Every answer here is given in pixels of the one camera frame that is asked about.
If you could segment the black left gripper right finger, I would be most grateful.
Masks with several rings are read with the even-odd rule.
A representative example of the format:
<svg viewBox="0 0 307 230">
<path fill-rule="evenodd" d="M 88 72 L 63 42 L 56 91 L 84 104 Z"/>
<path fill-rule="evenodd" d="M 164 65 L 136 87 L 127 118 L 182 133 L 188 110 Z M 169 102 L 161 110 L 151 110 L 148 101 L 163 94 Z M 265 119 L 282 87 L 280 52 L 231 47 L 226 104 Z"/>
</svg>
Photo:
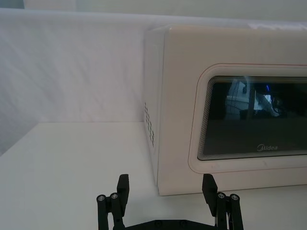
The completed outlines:
<svg viewBox="0 0 307 230">
<path fill-rule="evenodd" d="M 227 196 L 218 191 L 213 175 L 204 174 L 202 193 L 209 206 L 211 215 L 215 218 L 217 230 L 243 230 L 243 220 L 240 207 L 240 197 L 237 194 Z"/>
</svg>

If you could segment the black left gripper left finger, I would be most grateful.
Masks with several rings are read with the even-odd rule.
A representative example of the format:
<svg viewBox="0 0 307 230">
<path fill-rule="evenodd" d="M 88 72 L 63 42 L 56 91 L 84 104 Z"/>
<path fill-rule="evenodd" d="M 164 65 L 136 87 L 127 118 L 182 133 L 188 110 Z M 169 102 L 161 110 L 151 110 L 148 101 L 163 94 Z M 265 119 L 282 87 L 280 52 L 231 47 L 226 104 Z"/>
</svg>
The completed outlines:
<svg viewBox="0 0 307 230">
<path fill-rule="evenodd" d="M 113 216 L 113 229 L 124 230 L 123 217 L 129 197 L 129 175 L 121 174 L 118 179 L 117 191 L 110 196 L 99 195 L 97 202 L 98 229 L 108 230 L 108 214 Z"/>
</svg>

